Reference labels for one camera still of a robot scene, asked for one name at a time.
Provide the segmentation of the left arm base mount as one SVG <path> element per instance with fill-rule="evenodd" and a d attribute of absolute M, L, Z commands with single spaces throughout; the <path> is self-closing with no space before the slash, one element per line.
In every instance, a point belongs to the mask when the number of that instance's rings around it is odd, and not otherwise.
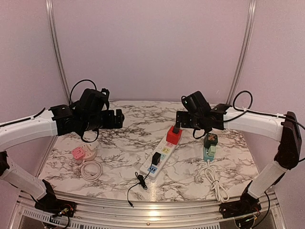
<path fill-rule="evenodd" d="M 55 202 L 52 203 L 35 203 L 35 208 L 52 213 L 53 215 L 59 216 L 59 213 L 63 211 L 65 208 L 68 209 L 68 212 L 63 213 L 64 216 L 69 216 L 70 218 L 73 217 L 74 211 L 76 208 L 76 203 L 73 201 L 67 201 L 67 200 L 62 200 L 58 199 Z"/>

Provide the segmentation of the red cube socket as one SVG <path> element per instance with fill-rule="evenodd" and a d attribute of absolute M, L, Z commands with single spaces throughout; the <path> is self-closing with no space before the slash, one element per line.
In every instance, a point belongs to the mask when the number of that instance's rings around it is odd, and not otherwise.
<path fill-rule="evenodd" d="M 166 136 L 166 141 L 173 144 L 173 145 L 178 145 L 181 137 L 182 137 L 182 129 L 180 130 L 179 134 L 174 134 L 173 133 L 173 126 L 169 129 L 169 131 L 167 132 L 167 136 Z"/>

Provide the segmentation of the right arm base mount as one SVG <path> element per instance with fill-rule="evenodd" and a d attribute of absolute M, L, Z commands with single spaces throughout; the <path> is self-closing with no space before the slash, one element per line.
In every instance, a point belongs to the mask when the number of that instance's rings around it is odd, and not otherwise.
<path fill-rule="evenodd" d="M 222 203 L 219 206 L 219 212 L 222 214 L 222 217 L 224 219 L 258 212 L 261 209 L 262 207 L 258 203 L 254 203 L 251 205 L 240 200 Z"/>

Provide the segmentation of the white multicolour power strip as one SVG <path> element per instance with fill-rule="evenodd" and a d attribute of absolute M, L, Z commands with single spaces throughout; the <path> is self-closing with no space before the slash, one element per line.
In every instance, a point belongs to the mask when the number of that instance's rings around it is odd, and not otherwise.
<path fill-rule="evenodd" d="M 140 172 L 151 179 L 156 179 L 176 147 L 177 145 L 166 141 L 164 137 L 142 164 Z"/>

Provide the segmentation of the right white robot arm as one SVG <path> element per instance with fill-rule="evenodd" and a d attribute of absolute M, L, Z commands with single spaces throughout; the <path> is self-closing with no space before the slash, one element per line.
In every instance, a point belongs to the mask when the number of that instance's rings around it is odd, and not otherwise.
<path fill-rule="evenodd" d="M 280 144 L 274 160 L 252 180 L 244 190 L 241 200 L 236 203 L 236 210 L 245 214 L 254 207 L 269 187 L 276 184 L 284 174 L 295 168 L 300 159 L 302 138 L 296 116 L 293 112 L 280 116 L 272 114 L 237 111 L 227 104 L 218 104 L 214 108 L 191 105 L 187 111 L 176 113 L 175 128 L 204 130 L 207 134 L 213 129 L 238 130 L 266 136 Z"/>

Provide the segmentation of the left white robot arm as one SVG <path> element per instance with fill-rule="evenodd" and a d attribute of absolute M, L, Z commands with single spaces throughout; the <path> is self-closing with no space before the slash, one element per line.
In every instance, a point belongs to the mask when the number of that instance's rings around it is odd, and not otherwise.
<path fill-rule="evenodd" d="M 7 156 L 7 149 L 31 140 L 61 136 L 75 132 L 80 137 L 86 131 L 98 132 L 100 129 L 120 129 L 124 115 L 120 109 L 95 111 L 71 108 L 67 105 L 51 107 L 23 119 L 0 125 L 0 178 L 27 192 L 49 212 L 60 209 L 60 201 L 52 193 L 47 182 L 38 179 L 22 169 Z"/>

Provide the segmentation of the black power adapter with cable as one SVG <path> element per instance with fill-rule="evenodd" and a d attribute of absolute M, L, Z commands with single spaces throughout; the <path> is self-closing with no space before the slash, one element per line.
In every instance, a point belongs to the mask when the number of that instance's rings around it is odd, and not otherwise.
<path fill-rule="evenodd" d="M 146 176 L 143 176 L 143 175 L 140 175 L 138 172 L 135 172 L 135 176 L 138 180 L 138 182 L 136 184 L 134 184 L 133 186 L 131 186 L 128 191 L 127 191 L 127 201 L 129 203 L 129 205 L 133 208 L 133 203 L 129 200 L 129 192 L 130 190 L 133 188 L 133 187 L 136 187 L 137 185 L 140 185 L 142 186 L 142 188 L 144 190 L 147 190 L 147 185 L 145 183 L 145 180 L 146 178 L 152 173 L 153 171 L 153 166 L 156 166 L 158 165 L 158 163 L 160 162 L 161 160 L 161 154 L 156 152 L 154 153 L 154 155 L 152 156 L 152 160 L 151 160 L 151 164 L 149 166 L 149 169 L 148 169 L 148 174 Z"/>

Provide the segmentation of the dark grey usb charger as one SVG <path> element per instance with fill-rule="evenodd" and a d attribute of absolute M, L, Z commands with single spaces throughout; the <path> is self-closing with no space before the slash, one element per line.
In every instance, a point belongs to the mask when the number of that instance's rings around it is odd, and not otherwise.
<path fill-rule="evenodd" d="M 173 133 L 174 134 L 179 134 L 179 132 L 180 132 L 180 126 L 179 125 L 174 125 L 173 126 Z"/>

